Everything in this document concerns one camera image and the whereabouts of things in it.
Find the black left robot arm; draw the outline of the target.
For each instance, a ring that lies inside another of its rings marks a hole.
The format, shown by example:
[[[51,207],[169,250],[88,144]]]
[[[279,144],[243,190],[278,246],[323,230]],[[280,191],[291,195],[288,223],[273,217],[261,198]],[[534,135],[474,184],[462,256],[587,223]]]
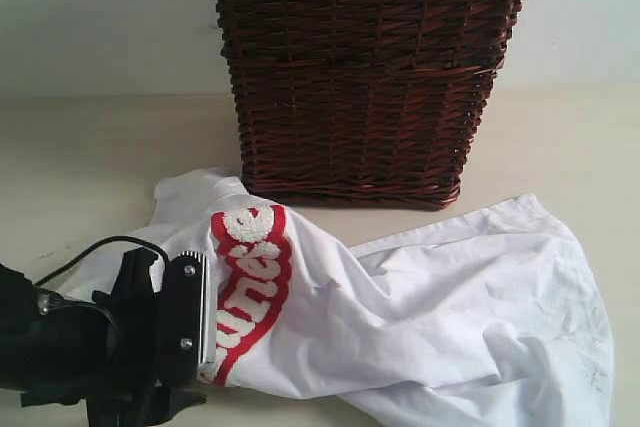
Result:
[[[1,270],[1,386],[24,407],[86,403],[91,426],[160,426],[206,398],[189,391],[207,347],[209,266],[184,252],[152,285],[156,253],[126,252],[90,300]]]

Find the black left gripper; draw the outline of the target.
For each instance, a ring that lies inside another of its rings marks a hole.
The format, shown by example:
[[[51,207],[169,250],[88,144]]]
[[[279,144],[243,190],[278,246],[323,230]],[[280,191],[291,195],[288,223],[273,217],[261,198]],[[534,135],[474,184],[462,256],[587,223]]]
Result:
[[[35,362],[21,386],[24,408],[85,402],[91,426],[161,426],[206,397],[160,384],[155,368],[157,296],[148,249],[123,254],[113,287],[88,301],[36,288],[29,348]]]

